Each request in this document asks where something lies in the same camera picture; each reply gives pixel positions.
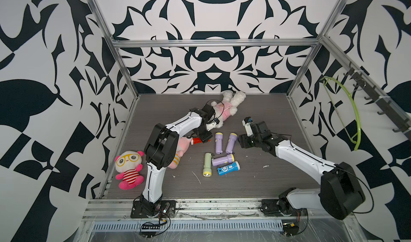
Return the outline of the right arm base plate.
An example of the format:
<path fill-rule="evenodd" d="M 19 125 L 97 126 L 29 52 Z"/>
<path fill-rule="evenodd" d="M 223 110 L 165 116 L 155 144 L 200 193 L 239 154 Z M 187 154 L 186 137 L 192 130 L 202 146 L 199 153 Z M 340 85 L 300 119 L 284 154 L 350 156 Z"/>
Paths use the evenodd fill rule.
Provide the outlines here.
<path fill-rule="evenodd" d="M 260 211 L 265 216 L 302 217 L 307 215 L 306 209 L 295 209 L 284 198 L 261 200 Z"/>

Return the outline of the green flashlight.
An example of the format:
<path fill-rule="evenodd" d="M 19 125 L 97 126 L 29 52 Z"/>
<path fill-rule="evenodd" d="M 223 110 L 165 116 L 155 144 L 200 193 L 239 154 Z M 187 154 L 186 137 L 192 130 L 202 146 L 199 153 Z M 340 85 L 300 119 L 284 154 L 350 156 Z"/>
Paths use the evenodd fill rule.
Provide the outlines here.
<path fill-rule="evenodd" d="M 203 165 L 203 176 L 211 177 L 212 176 L 212 154 L 207 152 L 204 155 L 204 165 Z"/>

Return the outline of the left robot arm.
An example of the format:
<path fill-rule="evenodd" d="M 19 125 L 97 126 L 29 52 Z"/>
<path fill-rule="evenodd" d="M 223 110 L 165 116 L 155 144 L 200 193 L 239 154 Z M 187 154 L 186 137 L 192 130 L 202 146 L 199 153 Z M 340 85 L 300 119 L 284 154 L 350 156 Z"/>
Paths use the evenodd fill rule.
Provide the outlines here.
<path fill-rule="evenodd" d="M 205 105 L 201 109 L 190 109 L 184 117 L 173 123 L 154 126 L 144 148 L 147 178 L 140 202 L 146 209 L 154 209 L 161 202 L 165 171 L 175 157 L 179 139 L 192 131 L 202 143 L 207 143 L 213 136 L 207 124 L 215 117 L 213 107 Z"/>

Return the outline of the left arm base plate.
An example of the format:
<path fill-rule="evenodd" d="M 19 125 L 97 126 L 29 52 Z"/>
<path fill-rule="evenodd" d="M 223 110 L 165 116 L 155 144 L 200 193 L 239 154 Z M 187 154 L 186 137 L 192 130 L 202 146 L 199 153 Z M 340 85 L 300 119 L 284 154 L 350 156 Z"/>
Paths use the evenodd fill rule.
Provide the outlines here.
<path fill-rule="evenodd" d="M 145 199 L 133 202 L 130 218 L 160 217 L 174 214 L 177 202 L 175 200 L 160 200 L 151 203 Z"/>

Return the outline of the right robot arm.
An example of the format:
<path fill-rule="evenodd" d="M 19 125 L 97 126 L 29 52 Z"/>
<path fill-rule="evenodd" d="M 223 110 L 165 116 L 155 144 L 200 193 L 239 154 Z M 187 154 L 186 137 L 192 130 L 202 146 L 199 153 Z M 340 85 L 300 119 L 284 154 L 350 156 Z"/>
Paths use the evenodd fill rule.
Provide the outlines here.
<path fill-rule="evenodd" d="M 247 117 L 242 124 L 246 130 L 239 137 L 242 148 L 260 148 L 285 160 L 320 186 L 317 189 L 290 188 L 283 192 L 277 201 L 277 208 L 283 215 L 290 216 L 301 209 L 318 209 L 343 220 L 365 202 L 361 181 L 349 164 L 336 164 L 318 157 L 298 147 L 284 135 L 271 132 L 265 122 L 254 123 Z"/>

